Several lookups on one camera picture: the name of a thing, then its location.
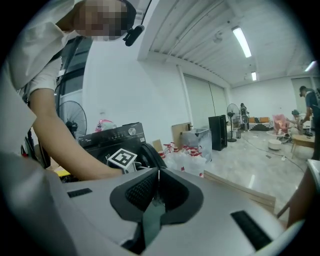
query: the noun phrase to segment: sofa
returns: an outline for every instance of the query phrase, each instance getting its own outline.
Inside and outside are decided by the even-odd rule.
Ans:
[[[274,128],[274,121],[269,117],[249,117],[250,131],[270,131]]]

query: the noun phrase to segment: wooden table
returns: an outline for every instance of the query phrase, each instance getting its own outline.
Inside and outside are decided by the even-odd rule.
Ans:
[[[311,138],[307,138],[306,135],[293,135],[293,145],[291,148],[292,152],[292,158],[294,158],[294,154],[296,151],[297,146],[303,146],[308,148],[314,148],[315,147],[315,136],[312,136]]]

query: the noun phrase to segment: pink chair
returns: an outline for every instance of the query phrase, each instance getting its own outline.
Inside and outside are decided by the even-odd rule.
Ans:
[[[286,120],[285,115],[275,114],[272,116],[272,118],[273,118],[273,128],[275,132],[278,133],[279,129],[281,129],[285,134],[287,134],[290,122]]]

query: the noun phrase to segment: cushion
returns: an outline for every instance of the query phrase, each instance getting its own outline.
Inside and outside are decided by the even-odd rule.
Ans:
[[[269,123],[269,117],[260,117],[260,123]]]

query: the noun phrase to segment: person in background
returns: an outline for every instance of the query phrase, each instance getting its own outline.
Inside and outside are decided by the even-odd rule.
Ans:
[[[320,160],[320,108],[318,105],[316,93],[313,89],[300,87],[300,97],[305,97],[306,115],[301,121],[303,125],[306,121],[310,120],[311,114],[313,114],[312,122],[314,123],[314,151],[313,160]]]
[[[51,0],[20,33],[3,63],[0,75],[27,94],[36,115],[33,129],[43,148],[80,180],[112,178],[122,170],[87,153],[58,117],[54,93],[62,58],[55,55],[74,31],[115,40],[132,28],[135,17],[135,8],[126,0]]]
[[[298,134],[302,135],[303,134],[303,124],[301,124],[301,118],[300,118],[300,113],[298,110],[293,110],[292,112],[294,120],[290,120],[287,118],[286,120],[292,124],[294,124],[294,127],[290,129],[290,136]]]
[[[245,104],[241,103],[240,105],[240,114],[241,114],[241,121],[242,121],[242,129],[245,131],[245,124],[246,124],[246,128],[249,131],[249,117],[248,114],[249,112],[247,111],[247,107],[245,106]]]

